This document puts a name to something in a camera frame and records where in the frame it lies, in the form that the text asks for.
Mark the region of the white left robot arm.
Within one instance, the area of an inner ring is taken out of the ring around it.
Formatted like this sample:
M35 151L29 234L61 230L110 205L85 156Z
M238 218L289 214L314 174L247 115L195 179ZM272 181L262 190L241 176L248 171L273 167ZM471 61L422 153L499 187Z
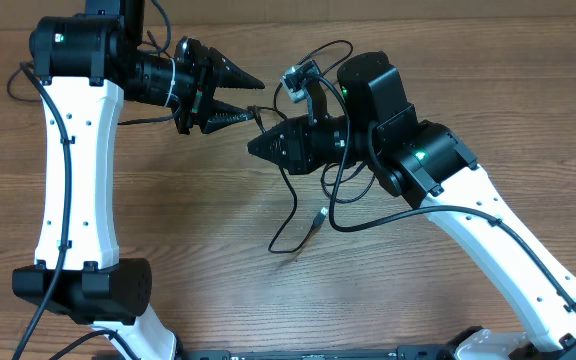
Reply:
M87 325L124 359L179 359L179 337L151 302L143 258L120 254L113 216L116 133L127 102L162 107L177 130L209 134L251 119L218 101L219 88L262 82L217 49L181 39L168 55L143 44L144 3L89 1L82 13L42 18L21 71L40 95L46 123L43 224L33 263L12 275L14 294L38 314Z

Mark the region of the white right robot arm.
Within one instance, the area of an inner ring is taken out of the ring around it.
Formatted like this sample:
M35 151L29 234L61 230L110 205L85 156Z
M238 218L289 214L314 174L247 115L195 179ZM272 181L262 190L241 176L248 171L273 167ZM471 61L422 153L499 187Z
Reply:
M397 348L399 359L576 359L576 277L522 223L474 153L448 127L419 120L386 54L346 61L335 82L314 61L282 84L305 115L250 141L249 152L293 175L366 164L380 186L447 233L504 297L515 333L468 329L446 345Z

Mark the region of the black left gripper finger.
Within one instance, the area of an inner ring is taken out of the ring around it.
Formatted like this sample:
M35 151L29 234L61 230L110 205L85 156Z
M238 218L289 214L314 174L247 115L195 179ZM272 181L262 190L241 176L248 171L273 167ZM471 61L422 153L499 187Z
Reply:
M216 48L210 48L210 60L212 62L212 75L210 76L210 88L231 89L264 89L265 84L241 70Z
M242 109L219 100L212 100L206 116L201 120L201 131L210 134L233 124L252 120L251 111Z

